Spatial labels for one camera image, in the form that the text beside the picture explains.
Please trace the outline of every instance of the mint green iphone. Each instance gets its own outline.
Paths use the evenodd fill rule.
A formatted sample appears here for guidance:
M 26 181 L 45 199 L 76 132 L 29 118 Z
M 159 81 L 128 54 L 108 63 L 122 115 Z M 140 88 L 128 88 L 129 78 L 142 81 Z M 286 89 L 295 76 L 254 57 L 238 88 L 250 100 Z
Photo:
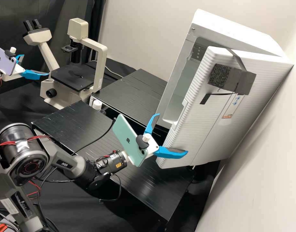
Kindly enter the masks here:
M 128 154 L 130 161 L 136 167 L 139 167 L 147 156 L 147 150 L 139 149 L 139 146 L 136 143 L 137 134 L 122 114 L 119 114 L 117 117 L 112 130 L 122 144 L 125 152 Z

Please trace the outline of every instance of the white wall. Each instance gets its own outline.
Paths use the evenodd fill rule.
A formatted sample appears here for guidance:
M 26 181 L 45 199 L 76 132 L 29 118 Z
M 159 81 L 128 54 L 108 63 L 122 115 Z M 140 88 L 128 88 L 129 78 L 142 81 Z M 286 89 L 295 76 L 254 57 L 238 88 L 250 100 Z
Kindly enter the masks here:
M 100 42 L 108 57 L 168 80 L 197 8 L 271 35 L 283 47 L 296 0 L 107 0 Z
M 285 50 L 296 60 L 296 34 Z M 201 231 L 296 231 L 296 62 L 220 173 Z

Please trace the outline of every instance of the ribbed white panel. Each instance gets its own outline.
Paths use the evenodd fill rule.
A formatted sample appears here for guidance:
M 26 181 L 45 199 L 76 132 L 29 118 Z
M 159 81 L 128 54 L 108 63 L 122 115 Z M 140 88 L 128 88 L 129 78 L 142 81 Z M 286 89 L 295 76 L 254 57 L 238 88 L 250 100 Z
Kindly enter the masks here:
M 170 129 L 163 144 L 189 153 L 176 160 L 157 158 L 161 168 L 199 165 L 229 157 L 293 66 L 282 57 L 235 52 L 247 70 L 257 74 L 250 94 L 244 96 L 231 119 L 222 119 L 222 116 L 233 95 L 211 95 L 206 104 L 200 105 L 206 93 L 218 90 L 207 84 L 216 63 L 239 68 L 226 49 L 209 47 L 186 93 L 188 105 L 175 130 Z

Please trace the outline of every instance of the white knob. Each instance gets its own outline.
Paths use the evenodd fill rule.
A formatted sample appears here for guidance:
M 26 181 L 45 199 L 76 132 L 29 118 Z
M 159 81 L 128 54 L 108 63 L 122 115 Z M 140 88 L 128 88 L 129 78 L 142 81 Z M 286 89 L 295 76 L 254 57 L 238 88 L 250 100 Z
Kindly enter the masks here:
M 9 51 L 10 51 L 11 53 L 14 53 L 14 54 L 15 54 L 15 53 L 16 53 L 16 50 L 17 50 L 17 49 L 16 49 L 15 47 L 11 47 Z
M 142 136 L 142 140 L 144 141 L 144 142 L 148 142 L 150 139 L 152 138 L 152 136 L 150 135 L 150 134 L 144 134 L 143 136 Z
M 102 102 L 100 100 L 94 100 L 92 104 L 92 108 L 96 110 L 102 109 Z

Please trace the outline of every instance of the black strap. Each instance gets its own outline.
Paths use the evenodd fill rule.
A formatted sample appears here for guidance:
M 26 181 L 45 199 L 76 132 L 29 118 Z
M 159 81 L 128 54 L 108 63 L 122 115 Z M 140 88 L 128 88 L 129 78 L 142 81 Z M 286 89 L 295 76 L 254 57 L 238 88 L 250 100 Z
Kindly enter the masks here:
M 247 72 L 247 69 L 245 68 L 245 66 L 244 66 L 241 58 L 232 49 L 227 48 L 227 50 L 234 56 L 234 58 L 236 59 L 237 63 L 239 64 L 240 68 L 243 71 Z

